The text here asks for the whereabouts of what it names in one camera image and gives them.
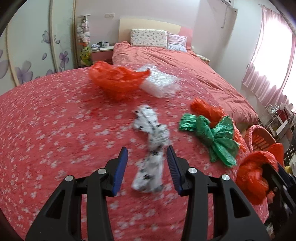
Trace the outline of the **dark green plastic bag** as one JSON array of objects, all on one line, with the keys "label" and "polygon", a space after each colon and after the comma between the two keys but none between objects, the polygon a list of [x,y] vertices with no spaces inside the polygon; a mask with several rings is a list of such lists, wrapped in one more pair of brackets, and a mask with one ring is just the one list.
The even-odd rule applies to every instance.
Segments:
[{"label": "dark green plastic bag", "polygon": [[210,161],[221,161],[226,167],[237,165],[236,156],[240,144],[234,140],[234,124],[225,116],[215,127],[210,127],[206,117],[185,113],[179,122],[179,130],[194,132],[195,136],[208,148]]}]

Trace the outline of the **white paw print bag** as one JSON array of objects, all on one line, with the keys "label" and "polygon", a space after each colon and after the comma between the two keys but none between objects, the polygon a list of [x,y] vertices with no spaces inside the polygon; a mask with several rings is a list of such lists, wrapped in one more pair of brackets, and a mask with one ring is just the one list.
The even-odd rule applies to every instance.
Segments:
[{"label": "white paw print bag", "polygon": [[140,192],[158,192],[163,188],[164,149],[170,143],[168,126],[158,121],[157,113],[147,104],[135,111],[133,128],[147,133],[148,154],[138,168],[132,189]]}]

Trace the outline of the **small orange bag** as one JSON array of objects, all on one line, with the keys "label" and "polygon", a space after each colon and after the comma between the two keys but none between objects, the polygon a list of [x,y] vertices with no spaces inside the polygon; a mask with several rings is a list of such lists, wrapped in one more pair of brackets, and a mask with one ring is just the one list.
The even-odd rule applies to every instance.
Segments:
[{"label": "small orange bag", "polygon": [[[222,107],[212,106],[200,98],[194,99],[194,101],[190,104],[190,109],[197,115],[202,115],[210,120],[210,127],[212,128],[215,127],[218,122],[222,120],[223,117],[227,116]],[[239,148],[246,153],[247,147],[243,140],[243,137],[236,127],[235,121],[232,118],[230,119],[232,120],[234,126],[233,139],[239,144]]]}]

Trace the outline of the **bubble wrap sheet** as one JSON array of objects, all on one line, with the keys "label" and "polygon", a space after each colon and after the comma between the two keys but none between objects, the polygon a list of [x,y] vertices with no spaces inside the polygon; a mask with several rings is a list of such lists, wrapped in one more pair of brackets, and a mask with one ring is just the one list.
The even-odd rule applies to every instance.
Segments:
[{"label": "bubble wrap sheet", "polygon": [[157,66],[146,64],[136,70],[136,72],[150,71],[150,74],[140,89],[157,98],[171,98],[181,90],[180,79],[175,75],[162,72]]}]

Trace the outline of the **large orange plastic bag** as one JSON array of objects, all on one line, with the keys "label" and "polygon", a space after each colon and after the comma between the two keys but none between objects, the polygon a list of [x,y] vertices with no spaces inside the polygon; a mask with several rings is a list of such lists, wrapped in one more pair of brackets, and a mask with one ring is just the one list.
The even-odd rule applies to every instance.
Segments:
[{"label": "large orange plastic bag", "polygon": [[284,147],[281,143],[272,144],[265,151],[254,151],[244,158],[235,183],[251,204],[261,204],[270,192],[269,185],[262,176],[263,165],[267,164],[278,171],[283,158]]}]

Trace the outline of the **red floral table cover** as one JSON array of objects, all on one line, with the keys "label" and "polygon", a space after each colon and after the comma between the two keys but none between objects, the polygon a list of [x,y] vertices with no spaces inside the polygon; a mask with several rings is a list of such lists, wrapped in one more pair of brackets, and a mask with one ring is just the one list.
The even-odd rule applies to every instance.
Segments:
[{"label": "red floral table cover", "polygon": [[168,166],[157,193],[132,190],[147,156],[147,134],[132,126],[139,105],[149,105],[168,126],[175,152],[207,175],[235,178],[237,168],[209,160],[207,148],[179,121],[196,97],[221,106],[236,125],[251,126],[258,115],[247,100],[205,63],[189,70],[170,65],[163,72],[180,78],[171,98],[142,90],[114,101],[93,84],[87,68],[44,76],[1,96],[1,210],[25,237],[46,200],[67,175],[87,176],[128,149],[128,163],[115,198],[107,201],[116,240],[179,240],[187,199],[178,196]]}]

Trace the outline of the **pink window curtain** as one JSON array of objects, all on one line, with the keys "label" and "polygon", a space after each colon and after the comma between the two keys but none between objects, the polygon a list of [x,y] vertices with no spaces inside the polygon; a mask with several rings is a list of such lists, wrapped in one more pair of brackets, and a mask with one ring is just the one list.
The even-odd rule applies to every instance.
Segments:
[{"label": "pink window curtain", "polygon": [[262,105],[283,103],[295,111],[295,34],[281,14],[265,6],[242,84]]}]

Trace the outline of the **bedside table right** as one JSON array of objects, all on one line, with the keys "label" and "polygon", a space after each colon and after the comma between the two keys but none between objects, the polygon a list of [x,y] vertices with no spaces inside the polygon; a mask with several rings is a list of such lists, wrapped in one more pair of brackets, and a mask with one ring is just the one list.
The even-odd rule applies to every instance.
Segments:
[{"label": "bedside table right", "polygon": [[199,57],[207,65],[210,64],[210,60],[208,58],[204,57],[203,55],[199,55],[199,54],[196,54],[196,55],[197,55],[197,57]]}]

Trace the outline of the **pink bedside table left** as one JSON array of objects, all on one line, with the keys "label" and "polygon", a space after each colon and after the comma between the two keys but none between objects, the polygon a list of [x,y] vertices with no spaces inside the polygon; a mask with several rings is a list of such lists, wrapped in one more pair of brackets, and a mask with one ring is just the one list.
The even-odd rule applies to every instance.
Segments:
[{"label": "pink bedside table left", "polygon": [[113,49],[113,46],[109,46],[106,48],[91,50],[92,63],[94,64],[98,61],[104,61],[108,64],[112,64]]}]

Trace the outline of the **white mug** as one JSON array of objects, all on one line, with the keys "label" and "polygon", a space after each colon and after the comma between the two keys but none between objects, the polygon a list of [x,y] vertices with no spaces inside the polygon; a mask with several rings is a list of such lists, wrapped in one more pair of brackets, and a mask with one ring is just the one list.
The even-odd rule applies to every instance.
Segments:
[{"label": "white mug", "polygon": [[109,47],[109,42],[103,42],[102,43],[102,48],[107,48]]}]

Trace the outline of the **wardrobe with purple flowers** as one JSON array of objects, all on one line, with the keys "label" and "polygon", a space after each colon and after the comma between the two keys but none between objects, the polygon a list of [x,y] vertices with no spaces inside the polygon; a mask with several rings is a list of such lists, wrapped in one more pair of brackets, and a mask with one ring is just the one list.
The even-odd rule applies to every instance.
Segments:
[{"label": "wardrobe with purple flowers", "polygon": [[1,94],[31,80],[76,68],[76,1],[23,3],[1,34]]}]

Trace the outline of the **pink striped pillow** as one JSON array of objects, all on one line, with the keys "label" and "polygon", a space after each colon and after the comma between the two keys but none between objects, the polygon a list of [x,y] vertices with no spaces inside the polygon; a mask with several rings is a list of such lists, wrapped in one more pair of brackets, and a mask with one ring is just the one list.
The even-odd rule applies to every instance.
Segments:
[{"label": "pink striped pillow", "polygon": [[187,37],[168,32],[168,49],[187,52]]}]

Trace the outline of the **plush toy display tube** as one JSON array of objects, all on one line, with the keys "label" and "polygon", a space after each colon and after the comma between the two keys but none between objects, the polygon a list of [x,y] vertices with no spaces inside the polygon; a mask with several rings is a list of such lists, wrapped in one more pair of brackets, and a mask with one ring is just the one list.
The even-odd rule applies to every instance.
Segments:
[{"label": "plush toy display tube", "polygon": [[78,55],[78,62],[80,67],[82,66],[80,63],[80,52],[84,47],[89,47],[90,45],[90,32],[89,32],[89,17],[90,15],[81,15],[78,16],[76,21],[76,42],[77,42],[77,55]]}]

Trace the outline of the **floral white pillow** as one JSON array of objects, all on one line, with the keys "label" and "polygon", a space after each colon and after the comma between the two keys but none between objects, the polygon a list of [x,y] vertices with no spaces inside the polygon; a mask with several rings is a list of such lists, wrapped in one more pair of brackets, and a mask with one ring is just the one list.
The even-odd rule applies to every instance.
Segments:
[{"label": "floral white pillow", "polygon": [[168,33],[165,30],[130,29],[130,44],[133,47],[168,47]]}]

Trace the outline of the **white air conditioner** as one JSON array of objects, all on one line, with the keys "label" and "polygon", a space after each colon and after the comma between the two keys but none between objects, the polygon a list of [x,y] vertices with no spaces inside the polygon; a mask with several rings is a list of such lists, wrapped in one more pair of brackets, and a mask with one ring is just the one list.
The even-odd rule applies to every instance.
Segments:
[{"label": "white air conditioner", "polygon": [[233,11],[234,13],[237,13],[237,9],[234,8],[234,0],[220,0],[220,1],[226,5],[225,13],[227,13],[229,10]]}]

